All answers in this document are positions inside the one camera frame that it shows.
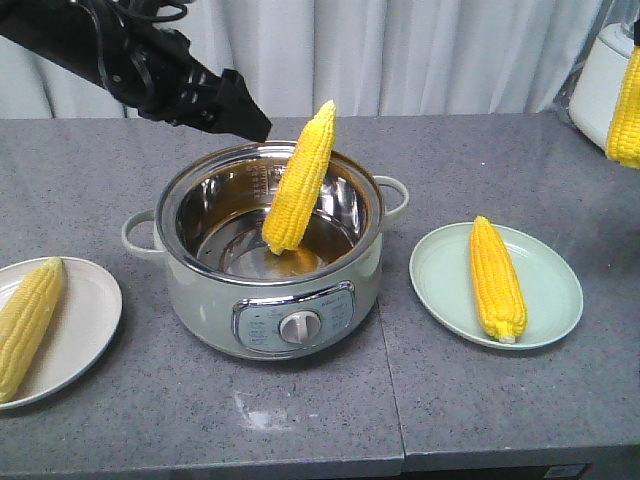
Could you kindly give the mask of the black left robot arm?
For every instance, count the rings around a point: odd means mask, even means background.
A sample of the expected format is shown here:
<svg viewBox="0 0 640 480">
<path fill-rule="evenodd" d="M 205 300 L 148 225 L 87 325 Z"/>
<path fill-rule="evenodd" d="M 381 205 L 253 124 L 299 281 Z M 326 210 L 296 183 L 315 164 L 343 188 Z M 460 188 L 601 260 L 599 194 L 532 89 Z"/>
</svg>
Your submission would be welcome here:
<svg viewBox="0 0 640 480">
<path fill-rule="evenodd" d="M 171 24 L 185 1 L 4 1 L 1 34 L 103 88 L 152 121 L 267 139 L 272 124 L 242 75 L 216 75 Z"/>
</svg>

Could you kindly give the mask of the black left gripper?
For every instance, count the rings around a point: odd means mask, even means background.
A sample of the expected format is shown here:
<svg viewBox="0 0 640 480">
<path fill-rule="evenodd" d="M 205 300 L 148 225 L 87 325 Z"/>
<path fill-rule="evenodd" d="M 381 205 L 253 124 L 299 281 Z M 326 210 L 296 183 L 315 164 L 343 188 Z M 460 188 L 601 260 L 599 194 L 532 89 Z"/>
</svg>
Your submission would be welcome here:
<svg viewBox="0 0 640 480">
<path fill-rule="evenodd" d="M 94 22 L 97 70 L 103 87 L 149 120 L 209 133 L 267 140 L 269 118 L 252 99 L 244 77 L 211 73 L 189 53 L 179 32 L 123 19 Z"/>
</svg>

